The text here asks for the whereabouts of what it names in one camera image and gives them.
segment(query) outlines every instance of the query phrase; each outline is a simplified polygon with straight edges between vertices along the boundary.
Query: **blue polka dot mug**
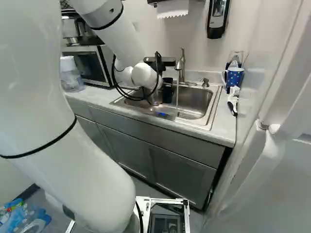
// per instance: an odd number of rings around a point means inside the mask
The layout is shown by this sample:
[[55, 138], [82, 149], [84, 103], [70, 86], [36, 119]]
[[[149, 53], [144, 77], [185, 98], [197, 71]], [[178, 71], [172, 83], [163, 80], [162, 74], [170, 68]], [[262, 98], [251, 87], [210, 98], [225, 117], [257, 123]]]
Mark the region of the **blue polka dot mug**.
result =
[[[227, 80], [225, 80], [224, 76], [225, 73], [227, 73]], [[229, 93], [231, 86], [240, 87], [242, 83], [243, 74], [244, 69], [238, 67], [229, 67], [228, 70], [223, 71], [222, 79], [226, 86], [227, 94]]]

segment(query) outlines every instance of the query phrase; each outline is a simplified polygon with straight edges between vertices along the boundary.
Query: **refrigerator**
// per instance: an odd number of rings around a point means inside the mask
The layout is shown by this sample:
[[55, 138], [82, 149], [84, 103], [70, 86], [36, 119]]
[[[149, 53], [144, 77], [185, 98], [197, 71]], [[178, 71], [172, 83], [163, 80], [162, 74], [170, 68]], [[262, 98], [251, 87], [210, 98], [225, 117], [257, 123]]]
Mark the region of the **refrigerator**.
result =
[[311, 230], [311, 1], [262, 0], [236, 145], [201, 232]]

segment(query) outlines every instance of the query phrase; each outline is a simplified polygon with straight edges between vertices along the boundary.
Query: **microwave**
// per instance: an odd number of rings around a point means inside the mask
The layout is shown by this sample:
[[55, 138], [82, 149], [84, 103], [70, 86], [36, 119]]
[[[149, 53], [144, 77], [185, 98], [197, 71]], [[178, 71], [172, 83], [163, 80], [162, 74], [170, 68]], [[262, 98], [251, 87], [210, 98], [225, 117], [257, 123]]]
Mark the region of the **microwave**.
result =
[[81, 78], [85, 83], [113, 86], [111, 66], [113, 52], [107, 45], [65, 46], [63, 56], [73, 56]]

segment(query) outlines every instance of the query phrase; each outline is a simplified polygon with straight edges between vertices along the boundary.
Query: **soap dispenser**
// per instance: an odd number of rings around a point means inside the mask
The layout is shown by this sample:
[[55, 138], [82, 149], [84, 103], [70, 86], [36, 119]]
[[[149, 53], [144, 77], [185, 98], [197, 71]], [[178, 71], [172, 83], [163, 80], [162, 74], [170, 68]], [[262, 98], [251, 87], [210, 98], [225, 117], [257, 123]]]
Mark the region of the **soap dispenser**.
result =
[[210, 0], [207, 16], [207, 37], [221, 38], [227, 24], [230, 0]]

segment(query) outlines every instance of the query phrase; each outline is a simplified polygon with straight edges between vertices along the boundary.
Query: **stainless steel sink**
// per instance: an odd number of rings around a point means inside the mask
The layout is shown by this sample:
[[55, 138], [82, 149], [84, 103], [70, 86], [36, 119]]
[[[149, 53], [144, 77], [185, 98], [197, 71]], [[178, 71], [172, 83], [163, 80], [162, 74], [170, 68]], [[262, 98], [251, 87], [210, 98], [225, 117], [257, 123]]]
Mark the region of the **stainless steel sink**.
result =
[[[209, 87], [179, 85], [178, 106], [177, 86], [173, 86], [173, 100], [171, 103], [162, 103], [162, 92], [156, 91], [149, 101], [133, 101], [120, 97], [110, 104], [133, 109], [135, 111], [192, 125], [210, 130], [216, 112], [221, 87], [210, 85]], [[132, 96], [142, 97], [142, 90], [134, 90], [129, 93]]]

